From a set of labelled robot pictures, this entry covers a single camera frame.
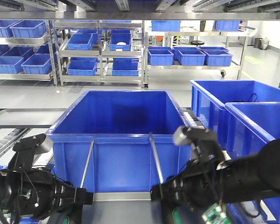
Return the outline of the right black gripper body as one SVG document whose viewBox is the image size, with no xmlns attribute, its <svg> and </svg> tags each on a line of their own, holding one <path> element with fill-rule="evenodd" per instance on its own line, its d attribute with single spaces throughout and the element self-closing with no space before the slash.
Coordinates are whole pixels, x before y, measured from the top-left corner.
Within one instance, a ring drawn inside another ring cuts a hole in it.
<svg viewBox="0 0 280 224">
<path fill-rule="evenodd" d="M 200 208 L 197 198 L 195 184 L 199 183 L 200 174 L 178 174 L 169 177 L 164 183 L 154 185 L 150 191 L 152 201 L 167 201 L 176 206 L 187 206 L 189 208 Z"/>
</svg>

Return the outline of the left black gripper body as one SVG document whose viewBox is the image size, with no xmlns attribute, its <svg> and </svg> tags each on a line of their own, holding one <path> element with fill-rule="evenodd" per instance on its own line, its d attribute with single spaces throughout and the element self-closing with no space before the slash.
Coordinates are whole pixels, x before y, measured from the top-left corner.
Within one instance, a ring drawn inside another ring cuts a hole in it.
<svg viewBox="0 0 280 224">
<path fill-rule="evenodd" d="M 60 211 L 72 205 L 92 205 L 93 192 L 72 185 L 71 182 L 53 178 L 51 210 Z"/>
</svg>

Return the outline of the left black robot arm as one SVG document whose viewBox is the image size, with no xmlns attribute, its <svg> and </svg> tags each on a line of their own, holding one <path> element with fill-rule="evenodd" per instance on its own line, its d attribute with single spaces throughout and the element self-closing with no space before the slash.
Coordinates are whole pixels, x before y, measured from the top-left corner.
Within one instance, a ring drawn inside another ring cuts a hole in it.
<svg viewBox="0 0 280 224">
<path fill-rule="evenodd" d="M 0 220 L 4 213 L 14 216 L 18 224 L 22 217 L 44 220 L 54 213 L 93 203 L 93 193 L 73 186 L 56 175 L 33 169 L 30 172 L 0 170 Z"/>
</svg>

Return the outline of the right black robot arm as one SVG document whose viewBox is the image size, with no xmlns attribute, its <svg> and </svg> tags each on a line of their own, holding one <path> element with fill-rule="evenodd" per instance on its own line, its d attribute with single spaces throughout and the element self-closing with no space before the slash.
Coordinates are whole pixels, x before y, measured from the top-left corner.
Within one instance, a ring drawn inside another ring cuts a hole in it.
<svg viewBox="0 0 280 224">
<path fill-rule="evenodd" d="M 188 161 L 182 172 L 152 187 L 151 200 L 203 208 L 219 200 L 239 203 L 280 197 L 280 139 L 225 164 L 217 169 L 213 161 Z"/>
</svg>

